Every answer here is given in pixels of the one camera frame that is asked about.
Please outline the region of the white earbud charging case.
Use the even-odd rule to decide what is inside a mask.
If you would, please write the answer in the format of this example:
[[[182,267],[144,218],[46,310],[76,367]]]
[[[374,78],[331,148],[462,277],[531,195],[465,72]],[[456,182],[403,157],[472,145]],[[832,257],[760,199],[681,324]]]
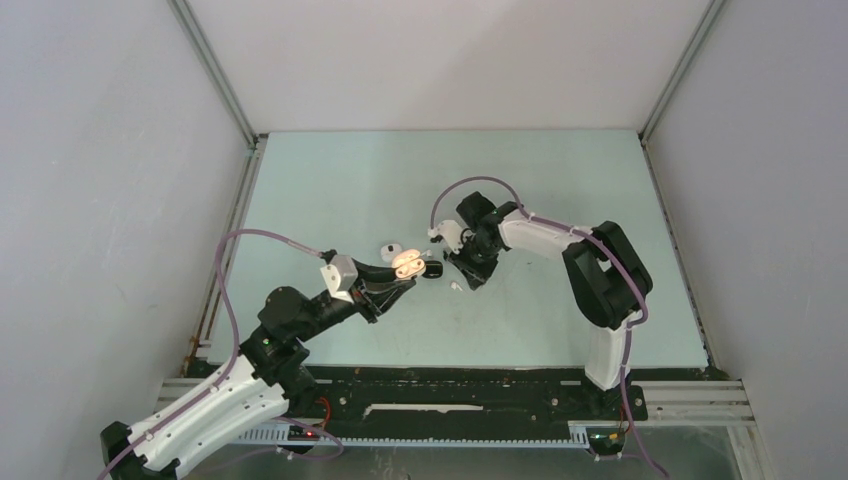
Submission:
[[[383,262],[391,263],[401,252],[403,247],[398,243],[390,243],[380,248],[380,257]]]

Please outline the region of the pink earbud charging case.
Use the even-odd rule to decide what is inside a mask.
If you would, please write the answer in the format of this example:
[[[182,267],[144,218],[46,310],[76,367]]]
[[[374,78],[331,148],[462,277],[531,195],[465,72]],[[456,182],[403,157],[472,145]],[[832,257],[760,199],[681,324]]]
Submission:
[[[408,249],[400,252],[391,261],[391,268],[395,277],[405,280],[414,277],[426,270],[426,261],[417,249]]]

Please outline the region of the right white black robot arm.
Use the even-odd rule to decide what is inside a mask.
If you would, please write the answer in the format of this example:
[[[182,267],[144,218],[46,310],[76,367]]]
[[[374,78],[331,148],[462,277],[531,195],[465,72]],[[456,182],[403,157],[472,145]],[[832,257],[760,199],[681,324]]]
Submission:
[[[456,208],[458,220],[432,221],[428,236],[469,287],[482,287],[501,253],[524,250],[563,263],[576,304],[591,324],[581,392],[585,411],[606,418],[622,403],[631,330],[644,322],[653,280],[623,229],[606,221],[589,230],[567,227],[524,211],[516,202],[494,205],[479,192]]]

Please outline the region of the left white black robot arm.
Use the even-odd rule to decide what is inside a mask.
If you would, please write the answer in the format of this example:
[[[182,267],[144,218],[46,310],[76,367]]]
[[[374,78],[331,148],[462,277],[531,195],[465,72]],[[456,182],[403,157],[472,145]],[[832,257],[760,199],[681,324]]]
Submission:
[[[375,267],[328,251],[325,288],[312,298],[284,286],[267,296],[259,326],[227,362],[164,409],[100,434],[102,479],[181,479],[241,434],[316,403],[304,343],[353,316],[370,323],[386,313],[427,269],[416,250]]]

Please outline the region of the black earbud charging case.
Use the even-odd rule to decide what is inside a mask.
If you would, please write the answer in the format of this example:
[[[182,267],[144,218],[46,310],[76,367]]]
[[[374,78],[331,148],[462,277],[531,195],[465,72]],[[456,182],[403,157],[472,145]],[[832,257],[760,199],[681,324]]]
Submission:
[[[425,268],[421,276],[424,279],[439,279],[444,274],[443,263],[437,260],[427,260],[424,262]]]

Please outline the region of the aluminium rail frame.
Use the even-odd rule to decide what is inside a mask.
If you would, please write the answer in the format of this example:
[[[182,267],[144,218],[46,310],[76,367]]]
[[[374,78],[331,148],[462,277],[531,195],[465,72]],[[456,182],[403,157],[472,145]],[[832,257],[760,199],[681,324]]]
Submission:
[[[173,378],[163,381],[154,411],[164,409],[178,397],[187,393],[200,383],[198,378]],[[727,428],[736,459],[750,458],[756,463],[756,443],[749,430],[756,426],[753,410],[740,381],[681,382],[673,386],[671,381],[642,381],[643,397],[635,403],[645,406],[648,419],[641,421],[640,427],[721,427]],[[584,450],[589,447],[589,429],[599,430],[613,426],[613,421],[570,420],[569,438],[558,435],[552,440],[495,439],[495,440],[440,440],[392,439],[392,438],[355,438],[334,433],[346,448],[387,447],[387,448],[450,448],[450,449],[572,449]],[[234,445],[256,447],[307,447],[333,446],[329,440],[293,441],[290,437],[290,425],[286,422],[269,421],[260,424],[240,435]]]

